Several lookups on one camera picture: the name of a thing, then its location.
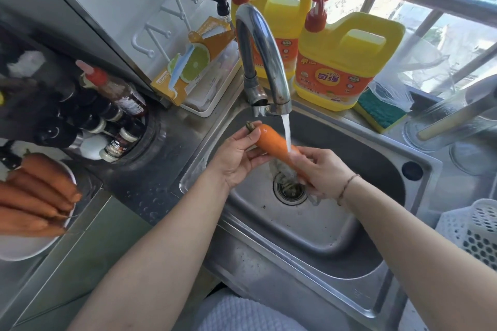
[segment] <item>faucet spout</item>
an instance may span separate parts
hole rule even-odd
[[[236,27],[240,56],[245,71],[244,89],[254,116],[289,114],[292,111],[292,101],[286,81],[285,68],[266,20],[257,8],[252,4],[245,3],[237,10]],[[272,104],[268,102],[266,92],[257,78],[251,38],[262,57],[273,97]]]

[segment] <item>bracelet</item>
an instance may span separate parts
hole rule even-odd
[[[340,196],[338,197],[337,199],[337,204],[341,207],[340,205],[340,201],[342,200],[343,198],[343,195],[345,194],[345,190],[347,190],[347,187],[348,185],[352,182],[352,180],[356,177],[359,177],[359,178],[362,178],[360,174],[354,174],[352,177],[350,177],[347,181],[347,183],[345,184],[345,186],[343,187],[343,190],[342,192],[340,193]]]

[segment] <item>green sponge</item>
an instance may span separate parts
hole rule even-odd
[[[354,105],[354,110],[381,134],[407,115],[402,109],[381,101],[370,89],[362,93]]]

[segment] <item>running water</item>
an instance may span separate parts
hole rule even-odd
[[[285,127],[285,139],[286,139],[286,149],[288,152],[292,149],[292,141],[290,140],[290,118],[289,114],[284,114],[281,116],[283,120],[283,127]]]

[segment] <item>drain strainer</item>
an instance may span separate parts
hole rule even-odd
[[[306,201],[307,194],[305,192],[305,187],[301,184],[292,184],[283,182],[283,174],[278,173],[275,180],[273,181],[273,191],[274,195],[278,200],[286,205],[299,205]]]

